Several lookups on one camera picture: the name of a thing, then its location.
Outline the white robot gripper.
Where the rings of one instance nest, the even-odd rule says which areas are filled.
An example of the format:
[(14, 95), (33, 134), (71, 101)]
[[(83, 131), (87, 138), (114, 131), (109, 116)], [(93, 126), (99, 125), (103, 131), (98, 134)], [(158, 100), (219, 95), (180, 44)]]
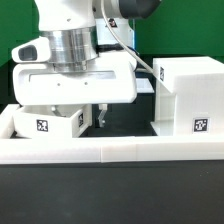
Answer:
[(102, 52), (87, 69), (59, 72), (48, 62), (50, 42), (39, 37), (12, 50), (16, 62), (13, 87), (22, 105), (51, 105), (55, 116), (65, 117), (57, 105), (99, 104), (99, 127), (105, 125), (108, 104), (131, 103), (137, 96), (137, 61), (125, 50)]

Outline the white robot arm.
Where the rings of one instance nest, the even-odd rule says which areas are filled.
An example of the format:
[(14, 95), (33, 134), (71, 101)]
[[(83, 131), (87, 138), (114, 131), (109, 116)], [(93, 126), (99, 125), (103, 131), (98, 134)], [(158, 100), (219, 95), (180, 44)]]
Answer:
[(109, 20), (147, 18), (162, 0), (34, 0), (40, 36), (12, 50), (23, 106), (131, 103), (141, 59)]

